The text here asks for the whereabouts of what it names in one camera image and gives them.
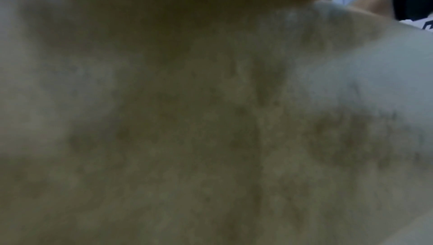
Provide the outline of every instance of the person's arm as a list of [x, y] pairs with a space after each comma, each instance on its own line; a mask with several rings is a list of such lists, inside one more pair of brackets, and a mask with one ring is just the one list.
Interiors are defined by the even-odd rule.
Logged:
[[384, 17], [395, 18], [392, 0], [354, 0], [349, 6]]

